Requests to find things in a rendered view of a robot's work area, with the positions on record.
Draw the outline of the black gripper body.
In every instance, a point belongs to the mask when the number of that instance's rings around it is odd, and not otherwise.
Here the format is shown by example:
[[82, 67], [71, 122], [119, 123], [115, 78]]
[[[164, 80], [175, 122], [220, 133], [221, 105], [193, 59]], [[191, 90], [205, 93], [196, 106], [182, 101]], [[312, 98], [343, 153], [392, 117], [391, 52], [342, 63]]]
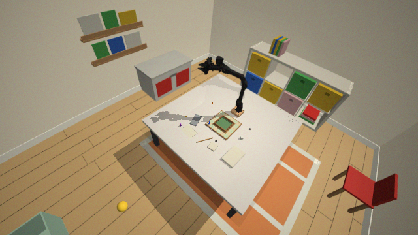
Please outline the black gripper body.
[[206, 62], [206, 68], [205, 68], [205, 73], [204, 74], [208, 74], [208, 71], [215, 71], [216, 65], [210, 64], [210, 59], [207, 58], [207, 62]]

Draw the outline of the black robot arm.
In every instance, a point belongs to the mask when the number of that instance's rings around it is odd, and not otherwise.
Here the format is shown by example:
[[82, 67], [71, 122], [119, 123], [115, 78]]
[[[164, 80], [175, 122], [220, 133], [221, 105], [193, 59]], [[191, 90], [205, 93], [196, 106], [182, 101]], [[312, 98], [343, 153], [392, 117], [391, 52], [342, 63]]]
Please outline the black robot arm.
[[224, 58], [222, 58], [221, 56], [216, 57], [215, 71], [223, 72], [225, 74], [231, 74], [231, 75], [233, 75], [237, 78], [240, 78], [241, 82], [242, 82], [242, 89], [241, 89], [239, 98], [236, 100], [237, 108], [235, 109], [238, 113], [240, 113], [243, 109], [242, 99], [243, 99], [243, 96], [244, 96], [244, 92], [245, 92], [246, 88], [248, 87], [248, 84], [247, 84], [247, 81], [245, 80], [243, 74], [240, 74], [240, 73], [232, 70], [230, 67], [228, 67], [227, 65], [224, 64], [223, 60], [224, 60]]

